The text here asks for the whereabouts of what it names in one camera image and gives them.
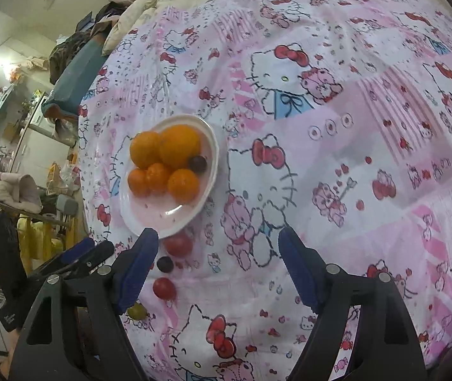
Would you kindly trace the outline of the small red cherry tomato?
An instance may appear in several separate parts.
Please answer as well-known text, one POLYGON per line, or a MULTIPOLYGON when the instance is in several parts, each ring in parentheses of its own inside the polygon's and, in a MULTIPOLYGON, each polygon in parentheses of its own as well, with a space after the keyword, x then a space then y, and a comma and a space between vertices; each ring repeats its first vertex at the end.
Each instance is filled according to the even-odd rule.
POLYGON ((162 300, 174 300, 177 296, 177 290, 174 283, 168 278, 158 278, 154 281, 153 293, 162 300))

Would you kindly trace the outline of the pink cloth on rack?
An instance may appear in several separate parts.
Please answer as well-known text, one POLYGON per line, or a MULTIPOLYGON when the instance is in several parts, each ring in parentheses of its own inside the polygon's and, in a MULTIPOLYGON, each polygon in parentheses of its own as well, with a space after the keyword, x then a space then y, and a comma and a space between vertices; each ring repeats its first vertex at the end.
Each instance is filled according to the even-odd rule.
POLYGON ((43 208, 34 179, 30 175, 10 172, 0 172, 0 204, 35 214, 43 208))

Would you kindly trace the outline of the pink heart-shaped plate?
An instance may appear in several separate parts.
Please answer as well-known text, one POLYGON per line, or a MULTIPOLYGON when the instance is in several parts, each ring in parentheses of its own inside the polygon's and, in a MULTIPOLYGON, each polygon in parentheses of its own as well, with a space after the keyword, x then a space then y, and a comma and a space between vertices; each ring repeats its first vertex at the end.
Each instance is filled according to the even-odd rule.
POLYGON ((219 155, 215 132, 198 116, 174 115, 138 133, 119 189, 128 229, 139 235, 153 228, 161 238, 182 230, 204 208, 219 155))

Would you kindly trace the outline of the large red tomato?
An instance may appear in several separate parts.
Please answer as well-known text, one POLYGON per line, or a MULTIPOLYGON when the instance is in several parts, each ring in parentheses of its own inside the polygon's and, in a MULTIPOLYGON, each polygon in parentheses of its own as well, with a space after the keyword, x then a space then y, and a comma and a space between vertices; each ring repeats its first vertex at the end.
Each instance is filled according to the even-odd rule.
POLYGON ((184 231, 180 231, 162 240, 165 250, 170 256, 185 258, 192 253, 192 239, 184 231))

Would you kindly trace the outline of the dark purple grape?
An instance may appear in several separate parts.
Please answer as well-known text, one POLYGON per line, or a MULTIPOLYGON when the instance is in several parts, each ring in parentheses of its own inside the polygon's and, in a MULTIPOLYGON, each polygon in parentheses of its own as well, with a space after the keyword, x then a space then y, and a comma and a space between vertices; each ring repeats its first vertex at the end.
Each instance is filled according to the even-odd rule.
POLYGON ((174 270, 174 262, 169 256, 160 257, 156 262, 156 266, 162 273, 172 273, 174 270))
POLYGON ((207 170, 207 165, 207 160, 203 156, 194 156, 188 161, 188 168, 195 174, 203 174, 207 170))

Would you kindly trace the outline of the smaller orange on plate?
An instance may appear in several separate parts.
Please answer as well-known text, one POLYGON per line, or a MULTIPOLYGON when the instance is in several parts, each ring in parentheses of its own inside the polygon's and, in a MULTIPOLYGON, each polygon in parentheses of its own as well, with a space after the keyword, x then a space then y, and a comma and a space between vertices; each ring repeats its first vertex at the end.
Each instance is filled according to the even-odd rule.
POLYGON ((147 170, 152 164, 159 163, 161 161, 159 143, 160 135, 158 132, 138 133, 130 142, 130 160, 142 170, 147 170))

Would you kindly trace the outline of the green grape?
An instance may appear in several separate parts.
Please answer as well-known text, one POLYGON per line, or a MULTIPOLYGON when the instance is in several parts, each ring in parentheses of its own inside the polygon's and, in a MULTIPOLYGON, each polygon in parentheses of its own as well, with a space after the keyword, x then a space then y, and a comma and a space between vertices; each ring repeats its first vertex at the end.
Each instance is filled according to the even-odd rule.
POLYGON ((127 315, 132 319, 133 321, 143 321, 147 318, 148 312, 146 308, 139 303, 134 303, 130 308, 127 310, 127 315))

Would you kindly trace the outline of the large orange on plate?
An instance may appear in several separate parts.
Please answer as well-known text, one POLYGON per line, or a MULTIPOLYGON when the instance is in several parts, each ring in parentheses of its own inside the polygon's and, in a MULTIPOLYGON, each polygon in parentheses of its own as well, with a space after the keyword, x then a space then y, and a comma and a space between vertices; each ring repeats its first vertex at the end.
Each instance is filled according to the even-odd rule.
POLYGON ((191 126, 170 126, 160 133, 159 157, 173 170, 185 168, 188 161, 200 152, 201 138, 191 126))

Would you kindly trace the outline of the teal pillow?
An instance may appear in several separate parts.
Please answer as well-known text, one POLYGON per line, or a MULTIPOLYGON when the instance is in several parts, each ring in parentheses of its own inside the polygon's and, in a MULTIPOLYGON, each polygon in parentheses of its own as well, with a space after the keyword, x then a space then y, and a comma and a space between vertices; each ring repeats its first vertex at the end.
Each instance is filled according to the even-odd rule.
POLYGON ((106 61, 103 46, 107 33, 98 33, 75 55, 42 105, 47 119, 76 120, 81 100, 106 61))

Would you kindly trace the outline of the orange mandarin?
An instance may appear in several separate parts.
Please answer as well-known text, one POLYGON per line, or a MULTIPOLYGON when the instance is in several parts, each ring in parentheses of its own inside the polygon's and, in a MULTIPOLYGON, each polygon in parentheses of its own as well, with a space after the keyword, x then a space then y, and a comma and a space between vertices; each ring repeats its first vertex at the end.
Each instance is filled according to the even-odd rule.
POLYGON ((178 204, 188 204, 198 195, 198 176, 189 169, 175 170, 168 180, 168 193, 178 204))
POLYGON ((135 197, 146 197, 150 195, 151 191, 145 170, 135 168, 129 173, 127 182, 131 193, 135 197))
POLYGON ((146 171, 146 182, 153 194, 165 194, 172 170, 163 163, 150 165, 146 171))

